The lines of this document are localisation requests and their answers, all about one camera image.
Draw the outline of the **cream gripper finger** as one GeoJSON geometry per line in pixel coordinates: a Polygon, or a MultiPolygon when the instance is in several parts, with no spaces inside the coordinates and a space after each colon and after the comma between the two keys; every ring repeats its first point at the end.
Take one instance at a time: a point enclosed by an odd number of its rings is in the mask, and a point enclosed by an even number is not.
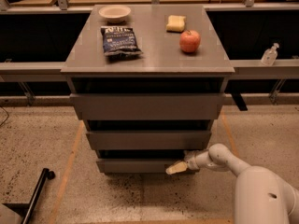
{"type": "Polygon", "coordinates": [[[168,175],[185,172],[188,169],[188,165],[185,161],[177,161],[169,166],[165,171],[168,175]]]}

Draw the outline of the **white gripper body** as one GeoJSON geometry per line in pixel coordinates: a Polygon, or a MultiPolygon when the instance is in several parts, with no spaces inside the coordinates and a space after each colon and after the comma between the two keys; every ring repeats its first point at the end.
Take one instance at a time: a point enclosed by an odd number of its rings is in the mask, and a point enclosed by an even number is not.
{"type": "Polygon", "coordinates": [[[184,161],[187,163],[187,167],[190,170],[199,170],[200,167],[197,164],[196,157],[197,157],[198,151],[186,151],[184,156],[184,161]]]}

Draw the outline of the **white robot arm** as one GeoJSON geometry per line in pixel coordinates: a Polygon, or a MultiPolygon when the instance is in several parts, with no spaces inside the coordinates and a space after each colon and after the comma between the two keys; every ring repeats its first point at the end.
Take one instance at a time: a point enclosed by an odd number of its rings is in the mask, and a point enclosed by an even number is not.
{"type": "Polygon", "coordinates": [[[207,168],[236,176],[234,224],[299,224],[299,190],[261,166],[249,165],[223,144],[186,151],[169,174],[207,168]]]}

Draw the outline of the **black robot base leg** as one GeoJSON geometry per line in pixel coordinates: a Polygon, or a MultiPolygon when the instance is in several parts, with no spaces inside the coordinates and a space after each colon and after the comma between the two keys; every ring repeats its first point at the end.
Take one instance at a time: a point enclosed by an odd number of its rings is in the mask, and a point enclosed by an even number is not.
{"type": "Polygon", "coordinates": [[[29,224],[46,181],[54,178],[55,173],[44,168],[28,203],[1,203],[0,224],[29,224]]]}

